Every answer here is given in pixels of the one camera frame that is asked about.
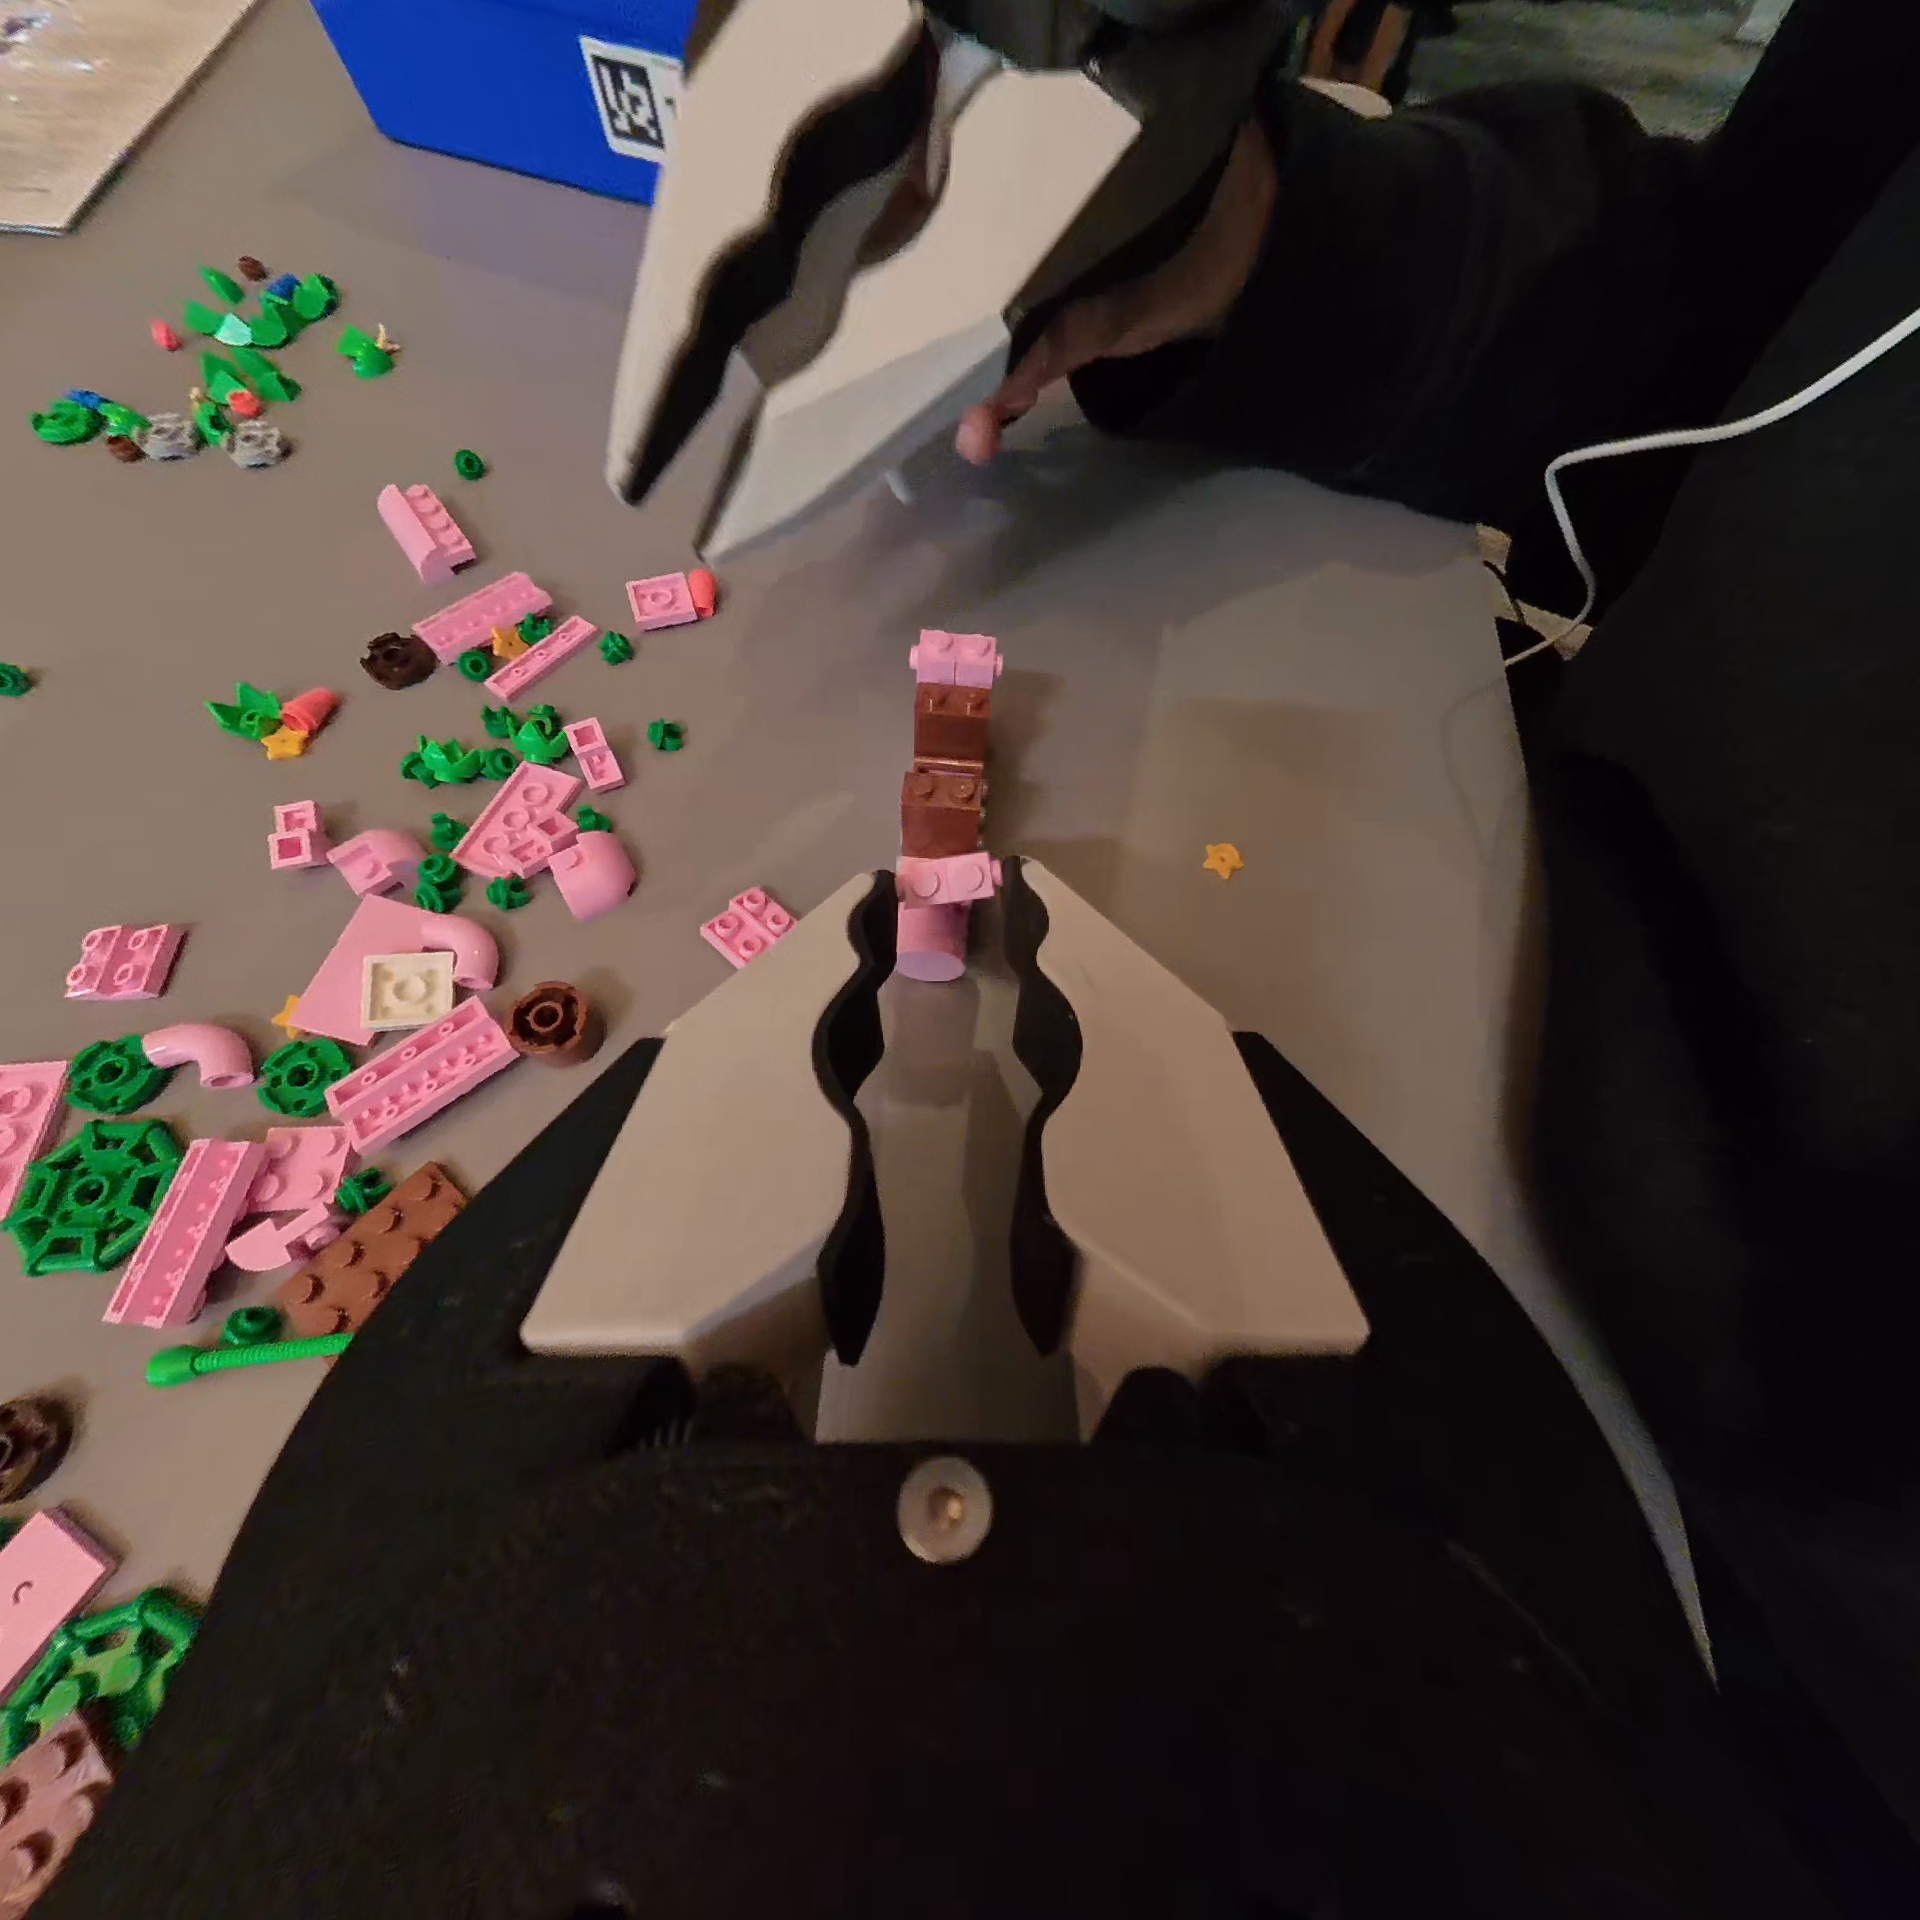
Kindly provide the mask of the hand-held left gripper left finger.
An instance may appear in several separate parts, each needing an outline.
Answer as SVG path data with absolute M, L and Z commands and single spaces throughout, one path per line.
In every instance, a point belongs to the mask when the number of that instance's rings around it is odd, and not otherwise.
M 752 1367 L 818 1422 L 886 1245 L 858 1091 L 882 1055 L 897 877 L 860 873 L 667 1026 L 519 1336 L 530 1352 Z

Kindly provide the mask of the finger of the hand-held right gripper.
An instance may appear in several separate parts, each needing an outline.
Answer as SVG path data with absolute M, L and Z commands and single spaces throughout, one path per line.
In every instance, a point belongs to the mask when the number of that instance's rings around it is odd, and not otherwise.
M 860 489 L 985 400 L 1026 282 L 1138 141 L 1138 109 L 1083 67 L 935 46 L 929 129 L 828 208 L 791 293 L 730 353 L 706 560 Z
M 924 131 L 924 9 L 702 3 L 641 250 L 609 485 L 642 502 L 735 362 L 756 392 L 828 344 Z

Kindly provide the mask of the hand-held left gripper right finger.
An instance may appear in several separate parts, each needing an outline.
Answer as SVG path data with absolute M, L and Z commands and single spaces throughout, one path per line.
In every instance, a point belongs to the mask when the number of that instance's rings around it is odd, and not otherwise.
M 1370 1336 L 1228 1019 L 1034 856 L 1001 893 L 1015 1055 L 1039 1086 L 1011 1271 L 1091 1432 L 1128 1376 L 1353 1355 Z

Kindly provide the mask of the pink and brown brick model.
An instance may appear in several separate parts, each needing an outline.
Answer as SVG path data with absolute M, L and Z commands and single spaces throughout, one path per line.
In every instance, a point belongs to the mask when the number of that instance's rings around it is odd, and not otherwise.
M 897 970 L 948 985 L 970 969 L 975 917 L 1001 887 L 985 807 L 1003 656 L 988 633 L 921 630 L 907 662 L 918 685 L 899 798 Z

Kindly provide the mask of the person's right forearm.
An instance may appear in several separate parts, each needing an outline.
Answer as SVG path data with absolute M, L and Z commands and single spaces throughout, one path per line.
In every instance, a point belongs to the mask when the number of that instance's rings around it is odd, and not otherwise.
M 1257 126 L 1279 197 L 1246 282 L 1210 335 L 1073 373 L 1095 426 L 1503 523 L 1555 451 L 1641 415 L 1703 141 L 1574 82 L 1379 118 L 1270 82 Z

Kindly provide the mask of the blue plastic bin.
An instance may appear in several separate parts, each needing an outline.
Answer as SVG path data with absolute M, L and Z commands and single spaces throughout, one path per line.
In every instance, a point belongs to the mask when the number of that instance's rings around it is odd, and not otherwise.
M 319 2 L 376 127 L 428 152 L 650 203 L 692 2 Z

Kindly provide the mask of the cluster of small green pieces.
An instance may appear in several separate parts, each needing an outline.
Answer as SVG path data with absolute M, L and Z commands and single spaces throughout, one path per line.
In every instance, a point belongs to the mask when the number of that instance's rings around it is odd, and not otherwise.
M 161 352 L 192 375 L 183 403 L 137 408 L 104 390 L 68 387 L 31 411 L 32 437 L 50 447 L 96 446 L 119 463 L 182 463 L 203 449 L 244 470 L 283 463 L 292 443 L 279 419 L 304 384 L 290 365 L 303 341 L 323 341 L 351 377 L 392 375 L 406 344 L 383 321 L 353 321 L 345 293 L 326 272 L 278 272 L 240 255 L 228 272 L 203 264 L 203 293 L 178 320 L 150 327 Z

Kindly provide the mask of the printed paper sheet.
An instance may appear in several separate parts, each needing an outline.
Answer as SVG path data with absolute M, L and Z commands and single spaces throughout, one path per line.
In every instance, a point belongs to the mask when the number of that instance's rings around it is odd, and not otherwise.
M 3 231 L 68 232 L 255 2 L 6 2 Z

